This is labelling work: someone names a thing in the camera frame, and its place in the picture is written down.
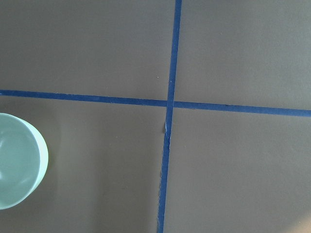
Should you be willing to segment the large light green bowl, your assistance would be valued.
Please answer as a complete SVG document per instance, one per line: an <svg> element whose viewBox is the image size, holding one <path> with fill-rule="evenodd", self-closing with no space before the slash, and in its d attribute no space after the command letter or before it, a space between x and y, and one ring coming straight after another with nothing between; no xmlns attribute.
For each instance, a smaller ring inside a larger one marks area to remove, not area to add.
<svg viewBox="0 0 311 233"><path fill-rule="evenodd" d="M20 204L39 186L49 152L42 134L29 122L0 114L0 209Z"/></svg>

